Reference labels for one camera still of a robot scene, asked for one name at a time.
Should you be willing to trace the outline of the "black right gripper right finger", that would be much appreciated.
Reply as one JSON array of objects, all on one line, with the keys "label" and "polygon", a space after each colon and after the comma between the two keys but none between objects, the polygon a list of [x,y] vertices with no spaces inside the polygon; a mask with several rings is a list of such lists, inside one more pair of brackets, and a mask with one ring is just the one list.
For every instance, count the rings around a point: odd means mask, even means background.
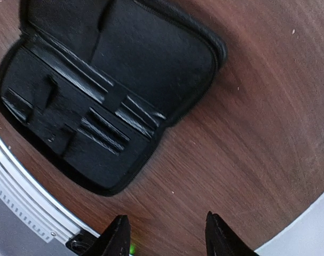
[{"label": "black right gripper right finger", "polygon": [[205,237],[207,256],[255,255],[255,251],[218,214],[211,211],[206,217]]}]

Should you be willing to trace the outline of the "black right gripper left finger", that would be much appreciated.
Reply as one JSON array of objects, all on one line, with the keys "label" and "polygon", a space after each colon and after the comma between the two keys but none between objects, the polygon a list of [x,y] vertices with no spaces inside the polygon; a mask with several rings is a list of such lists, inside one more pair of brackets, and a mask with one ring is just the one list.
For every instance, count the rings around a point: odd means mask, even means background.
[{"label": "black right gripper left finger", "polygon": [[131,226],[127,215],[118,215],[94,244],[87,255],[124,256],[130,254]]}]

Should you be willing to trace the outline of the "black zip tool case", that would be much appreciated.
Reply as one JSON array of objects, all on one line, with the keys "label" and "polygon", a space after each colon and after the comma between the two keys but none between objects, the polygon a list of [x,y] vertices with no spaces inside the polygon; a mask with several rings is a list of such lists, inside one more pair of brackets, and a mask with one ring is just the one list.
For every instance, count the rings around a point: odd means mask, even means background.
[{"label": "black zip tool case", "polygon": [[0,112],[64,175],[110,197],[227,59],[221,37],[169,1],[21,1],[0,63]]}]

